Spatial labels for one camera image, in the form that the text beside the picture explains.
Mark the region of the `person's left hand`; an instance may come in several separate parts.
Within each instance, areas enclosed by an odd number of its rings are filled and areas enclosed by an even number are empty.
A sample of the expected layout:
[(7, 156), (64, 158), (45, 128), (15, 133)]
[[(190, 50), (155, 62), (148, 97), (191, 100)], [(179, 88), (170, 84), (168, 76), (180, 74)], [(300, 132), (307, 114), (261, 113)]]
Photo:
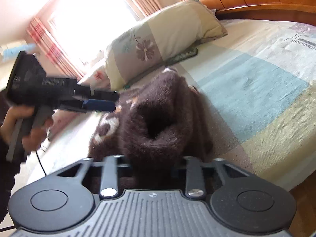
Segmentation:
[[(1, 126), (1, 138), (6, 144), (10, 144), (11, 136), (18, 119), (29, 118), (34, 113), (33, 107), (25, 105), (12, 106), (9, 108), (3, 125)], [(47, 137), (49, 128), (53, 125), (54, 121), (50, 117), (40, 127), (33, 128), (29, 135), (26, 135), (22, 139), (23, 148), (26, 152), (31, 153), (40, 148), (42, 142)]]

